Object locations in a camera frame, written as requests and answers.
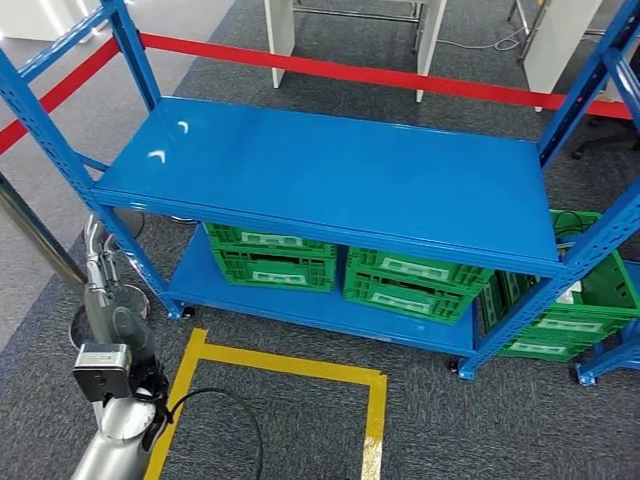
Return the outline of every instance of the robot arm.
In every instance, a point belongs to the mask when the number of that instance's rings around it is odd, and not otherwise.
[[[168,381],[155,341],[122,295],[113,264],[113,237],[93,215],[85,228],[89,281],[85,303],[99,343],[83,344],[73,375],[94,403],[98,431],[72,480],[141,480],[155,441],[170,420]]]

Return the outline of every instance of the yellow floor tape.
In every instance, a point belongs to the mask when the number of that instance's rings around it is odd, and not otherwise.
[[[193,373],[195,371],[198,360],[368,385],[369,387],[369,399],[367,405],[367,422],[365,429],[361,480],[380,480],[384,431],[384,409],[386,400],[386,375],[369,368],[210,345],[205,342],[206,337],[206,330],[193,329],[169,395],[169,406],[174,405],[180,398],[189,392],[189,387],[191,385]],[[151,454],[149,468],[147,468],[144,480],[157,480],[160,477],[181,411],[182,407],[179,408],[176,412],[175,421],[168,425],[155,444]]]

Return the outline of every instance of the black power cord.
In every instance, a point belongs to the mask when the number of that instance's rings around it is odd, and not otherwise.
[[[260,480],[262,475],[262,465],[263,465],[263,456],[264,454],[264,449],[263,446],[262,440],[262,432],[260,431],[260,425],[258,424],[257,419],[255,414],[249,408],[248,405],[238,395],[236,395],[233,392],[229,392],[229,390],[225,390],[223,388],[198,388],[197,390],[194,390],[192,392],[187,393],[186,395],[180,398],[172,408],[168,415],[168,421],[169,423],[174,423],[174,416],[175,416],[176,412],[180,408],[183,403],[189,400],[189,398],[194,397],[195,395],[199,395],[201,393],[217,393],[218,395],[223,395],[227,398],[230,398],[233,400],[235,403],[240,405],[245,410],[248,417],[251,420],[251,425],[254,427],[254,430],[256,432],[256,437],[258,439],[258,457],[256,460],[256,480]]]
[[[558,224],[558,220],[560,220],[560,217],[562,217],[563,215],[571,215],[573,217],[575,217],[578,221],[578,227],[580,228],[580,231],[584,232],[584,224],[583,223],[582,218],[580,218],[580,216],[578,215],[577,213],[574,212],[572,210],[564,210],[562,212],[559,212],[555,217],[555,219],[553,220],[553,230],[555,230],[555,226]],[[566,230],[568,230],[568,229],[567,227],[564,227],[564,228],[559,229],[559,230],[566,231]]]

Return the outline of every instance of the black cable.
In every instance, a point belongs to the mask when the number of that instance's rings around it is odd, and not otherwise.
[[[555,230],[555,225],[558,223],[558,220],[559,220],[560,217],[566,214],[573,215],[576,217],[578,220],[578,225],[580,226],[580,232],[584,232],[584,224],[582,223],[582,218],[580,218],[580,216],[577,213],[574,212],[572,210],[565,210],[556,215],[555,218],[553,220],[553,230]]]
[[[555,230],[555,237],[558,238],[560,235],[568,233],[568,232],[584,233],[584,230],[580,230],[578,227],[565,227],[565,228],[561,228],[559,230]]]
[[[145,224],[146,224],[146,217],[142,212],[140,212],[140,215],[142,215],[142,224],[140,225],[140,231],[135,237],[134,237],[134,240],[137,240],[138,237],[142,235],[143,230],[144,230]]]
[[[234,402],[240,405],[241,407],[242,407],[243,410],[245,410],[245,412],[247,412],[247,414],[248,414],[249,418],[251,420],[251,425],[254,427],[254,430],[255,430],[256,436],[258,439],[258,458],[256,461],[256,463],[257,463],[257,465],[256,465],[256,480],[260,480],[260,476],[262,475],[262,463],[263,463],[263,456],[264,454],[264,451],[263,451],[264,449],[263,447],[263,440],[262,440],[262,432],[260,431],[260,425],[258,424],[258,421],[256,418],[255,414],[254,414],[254,412],[251,411],[251,409],[249,408],[249,406],[247,405],[246,402],[245,402],[244,400],[240,398],[238,395],[236,395],[233,392],[229,392],[229,390],[225,390],[223,388],[212,388],[212,387],[210,387],[210,388],[198,388],[197,390],[192,391],[192,392],[187,393],[186,395],[185,395],[185,396],[180,398],[180,400],[178,400],[177,402],[176,402],[176,404],[174,405],[174,408],[172,408],[169,412],[169,417],[168,417],[168,421],[169,423],[174,423],[174,416],[176,414],[177,409],[180,408],[180,405],[189,400],[191,397],[194,397],[195,395],[199,395],[201,393],[217,393],[219,395],[223,395],[225,397],[230,398],[230,399],[233,400]]]

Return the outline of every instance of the blue metal shelf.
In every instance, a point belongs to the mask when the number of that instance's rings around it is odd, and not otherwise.
[[[198,225],[169,282],[168,294],[200,305],[410,347],[473,354],[472,307],[450,326],[346,302],[338,290],[315,293],[229,285],[210,249],[206,232]]]
[[[610,76],[640,121],[640,84],[623,56],[640,32],[640,0],[621,3],[538,143],[162,98],[123,0],[100,4],[23,69],[0,50],[0,96],[115,234],[170,318],[179,318],[189,301],[392,341],[460,356],[458,375],[472,379],[640,227],[638,177],[558,259],[543,179],[543,170]],[[28,85],[107,19],[149,112],[109,167],[75,152]],[[211,48],[189,44],[192,53]],[[94,182],[85,165],[104,174]],[[112,207],[116,206],[543,278],[477,339],[472,309],[447,326],[345,302],[338,291],[227,285],[202,228],[168,283],[115,215]],[[638,337],[623,345],[627,360],[640,352]],[[616,358],[608,355],[598,368]]]
[[[536,145],[519,140],[163,98],[94,194],[541,276],[562,267]]]

